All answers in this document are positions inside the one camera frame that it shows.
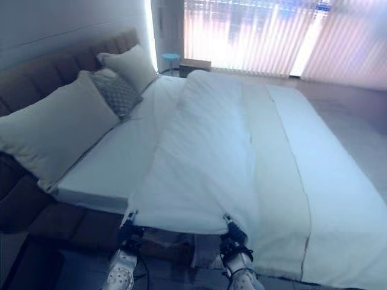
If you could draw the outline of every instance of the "bed frame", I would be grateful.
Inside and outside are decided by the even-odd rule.
[[[0,72],[0,117],[75,81],[81,70],[99,69],[97,54],[124,53],[138,43],[136,30],[130,29],[78,43]],[[15,159],[0,152],[1,232],[28,231],[66,245],[114,249],[121,215],[56,202],[36,182],[37,178]],[[182,257],[181,253],[174,255],[179,259]]]

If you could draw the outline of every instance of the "bedside table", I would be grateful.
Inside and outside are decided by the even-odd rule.
[[[211,71],[211,62],[197,59],[182,59],[180,63],[180,77],[187,77],[195,70]]]

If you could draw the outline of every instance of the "blue stool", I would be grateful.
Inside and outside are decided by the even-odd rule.
[[[174,75],[173,64],[174,62],[180,60],[180,56],[177,53],[163,53],[162,57],[169,62],[169,70],[171,72],[171,76]]]

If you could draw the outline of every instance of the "decorative pillow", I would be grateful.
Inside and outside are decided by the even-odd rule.
[[[102,66],[120,74],[142,93],[157,78],[152,62],[139,45],[123,54],[99,53],[97,58]]]
[[[108,68],[88,74],[107,104],[121,120],[128,118],[136,105],[143,101],[143,97],[128,82]]]
[[[90,78],[0,118],[0,151],[13,155],[52,191],[66,171],[119,122]]]

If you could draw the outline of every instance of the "vertical blind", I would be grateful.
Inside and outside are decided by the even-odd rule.
[[[219,69],[287,77],[321,2],[185,0],[184,56]]]
[[[387,3],[333,1],[305,80],[387,89]]]

